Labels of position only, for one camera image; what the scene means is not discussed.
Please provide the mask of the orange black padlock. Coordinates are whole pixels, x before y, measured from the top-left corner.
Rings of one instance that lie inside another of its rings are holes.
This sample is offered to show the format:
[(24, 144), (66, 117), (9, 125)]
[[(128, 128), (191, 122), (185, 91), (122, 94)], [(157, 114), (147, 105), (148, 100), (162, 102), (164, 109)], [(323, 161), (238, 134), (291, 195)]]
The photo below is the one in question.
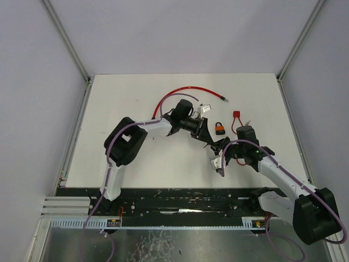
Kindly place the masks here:
[(216, 135), (225, 135), (226, 134), (225, 128), (221, 122), (215, 123), (215, 134)]

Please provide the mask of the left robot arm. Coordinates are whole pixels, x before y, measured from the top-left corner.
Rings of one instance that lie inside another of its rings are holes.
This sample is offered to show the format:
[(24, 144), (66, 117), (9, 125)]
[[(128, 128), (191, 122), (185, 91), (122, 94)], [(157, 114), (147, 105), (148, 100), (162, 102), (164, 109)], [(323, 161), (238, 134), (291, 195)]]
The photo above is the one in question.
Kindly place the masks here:
[(200, 105), (195, 113), (192, 103), (181, 99), (176, 107), (160, 117), (145, 122), (135, 122), (130, 117), (123, 118), (104, 142), (107, 169), (103, 185), (100, 188), (102, 196), (108, 201), (114, 201), (121, 194), (121, 177), (125, 168), (138, 155), (147, 138), (165, 137), (176, 134), (181, 129), (190, 133), (194, 139), (207, 145), (214, 141), (209, 133), (208, 120), (203, 114), (211, 110), (211, 106)]

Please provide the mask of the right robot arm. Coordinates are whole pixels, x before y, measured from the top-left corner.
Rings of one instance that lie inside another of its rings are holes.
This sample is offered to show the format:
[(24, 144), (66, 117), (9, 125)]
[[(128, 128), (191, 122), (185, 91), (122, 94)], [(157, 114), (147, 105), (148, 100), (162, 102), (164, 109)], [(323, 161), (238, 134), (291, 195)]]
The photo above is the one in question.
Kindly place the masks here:
[(239, 127), (237, 134), (237, 140), (224, 138), (209, 145), (220, 155), (221, 168), (232, 158), (243, 159), (285, 194), (283, 198), (270, 190), (261, 193), (257, 199), (262, 210), (291, 224), (307, 245), (319, 240), (337, 245), (346, 242), (347, 229), (339, 217), (334, 194), (328, 188), (318, 189), (287, 171), (271, 149), (260, 146), (251, 126)]

